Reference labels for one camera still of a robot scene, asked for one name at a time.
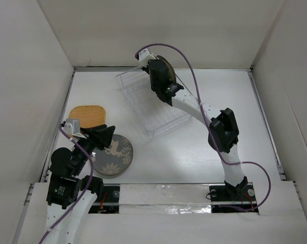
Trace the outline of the cream plate with brown rim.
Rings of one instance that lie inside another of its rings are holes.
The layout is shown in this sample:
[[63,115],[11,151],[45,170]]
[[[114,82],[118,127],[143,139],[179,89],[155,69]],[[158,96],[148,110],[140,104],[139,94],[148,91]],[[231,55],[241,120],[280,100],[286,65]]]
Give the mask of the cream plate with brown rim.
[[169,78],[171,82],[176,82],[177,78],[176,78],[176,73],[174,71],[174,68],[172,67],[172,65],[161,55],[157,56],[158,59],[163,60],[164,63],[166,64],[168,71],[169,71]]

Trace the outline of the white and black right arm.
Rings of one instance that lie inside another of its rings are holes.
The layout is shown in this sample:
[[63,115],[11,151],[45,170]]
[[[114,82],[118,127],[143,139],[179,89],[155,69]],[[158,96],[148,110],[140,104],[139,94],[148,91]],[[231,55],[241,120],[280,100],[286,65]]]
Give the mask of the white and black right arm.
[[208,143],[218,153],[224,169],[224,192],[228,201],[237,201],[248,185],[238,155],[239,129],[234,112],[205,106],[177,82],[173,67],[165,59],[151,59],[146,71],[151,90],[159,100],[180,109],[206,126]]

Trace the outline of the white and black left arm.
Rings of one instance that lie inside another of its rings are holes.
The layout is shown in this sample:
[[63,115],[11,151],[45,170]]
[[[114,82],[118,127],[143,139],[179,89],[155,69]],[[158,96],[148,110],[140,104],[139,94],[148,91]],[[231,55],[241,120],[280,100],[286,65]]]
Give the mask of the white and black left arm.
[[51,155],[46,231],[40,243],[76,243],[94,202],[102,199],[104,183],[95,177],[92,152],[110,146],[116,127],[73,127],[67,121],[59,131],[74,147],[61,147]]

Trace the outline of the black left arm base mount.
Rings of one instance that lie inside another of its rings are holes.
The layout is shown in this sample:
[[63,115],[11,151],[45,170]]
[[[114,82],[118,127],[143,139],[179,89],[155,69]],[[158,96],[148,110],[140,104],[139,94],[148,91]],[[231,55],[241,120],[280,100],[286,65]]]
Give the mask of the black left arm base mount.
[[89,210],[89,214],[118,214],[120,200],[120,185],[107,184],[103,193],[96,199]]

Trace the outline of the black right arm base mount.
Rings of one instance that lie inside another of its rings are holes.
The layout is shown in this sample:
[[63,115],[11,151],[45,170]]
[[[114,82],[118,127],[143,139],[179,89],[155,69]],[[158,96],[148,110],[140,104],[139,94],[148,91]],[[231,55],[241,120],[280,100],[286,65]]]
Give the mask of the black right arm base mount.
[[209,192],[206,194],[206,199],[211,201],[213,214],[241,212],[234,207],[248,210],[248,212],[259,212],[252,184],[248,184],[244,190],[236,196],[231,196],[230,193],[226,191],[225,185],[210,185]]

